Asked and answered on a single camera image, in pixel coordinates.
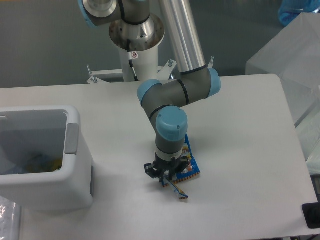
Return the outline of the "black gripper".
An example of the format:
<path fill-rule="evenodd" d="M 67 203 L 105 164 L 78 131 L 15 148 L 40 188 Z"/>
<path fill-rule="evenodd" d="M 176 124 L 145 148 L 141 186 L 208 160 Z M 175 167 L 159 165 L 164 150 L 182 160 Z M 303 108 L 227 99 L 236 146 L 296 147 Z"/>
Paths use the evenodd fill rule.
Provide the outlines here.
<path fill-rule="evenodd" d="M 155 154 L 155 160 L 153 163 L 146 163 L 144 165 L 145 173 L 152 179 L 159 179 L 162 186 L 165 186 L 164 176 L 168 171 L 167 179 L 173 181 L 176 178 L 176 182 L 182 182 L 185 176 L 179 176 L 183 174 L 183 171 L 189 166 L 190 161 L 186 156 L 174 158 L 170 160 L 163 160 L 157 154 Z"/>

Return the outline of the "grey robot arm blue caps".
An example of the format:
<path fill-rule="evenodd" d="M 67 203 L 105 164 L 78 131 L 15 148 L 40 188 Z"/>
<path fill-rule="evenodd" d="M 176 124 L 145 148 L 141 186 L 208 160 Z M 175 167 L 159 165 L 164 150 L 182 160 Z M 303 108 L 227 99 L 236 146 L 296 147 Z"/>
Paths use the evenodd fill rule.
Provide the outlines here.
<path fill-rule="evenodd" d="M 148 0 L 80 0 L 79 9 L 90 27 L 109 24 L 109 36 L 126 54 L 142 53 L 159 44 L 165 32 L 171 45 L 180 78 L 163 84 L 157 79 L 143 80 L 137 61 L 130 59 L 132 76 L 140 82 L 137 97 L 154 131 L 155 159 L 144 165 L 153 179 L 171 181 L 186 169 L 183 156 L 188 117 L 183 107 L 217 94 L 221 80 L 205 63 L 190 2 L 161 0 L 164 20 L 150 12 Z"/>

